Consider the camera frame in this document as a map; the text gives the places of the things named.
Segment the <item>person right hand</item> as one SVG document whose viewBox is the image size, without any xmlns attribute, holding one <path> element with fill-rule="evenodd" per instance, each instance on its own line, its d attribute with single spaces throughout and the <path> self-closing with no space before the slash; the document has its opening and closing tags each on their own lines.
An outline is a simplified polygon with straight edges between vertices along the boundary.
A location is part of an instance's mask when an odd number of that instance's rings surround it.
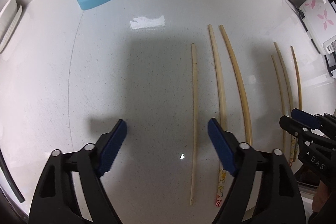
<svg viewBox="0 0 336 224">
<path fill-rule="evenodd" d="M 324 209 L 335 211 L 335 186 L 328 187 L 323 181 L 320 181 L 313 197 L 312 211 L 319 213 Z"/>
</svg>

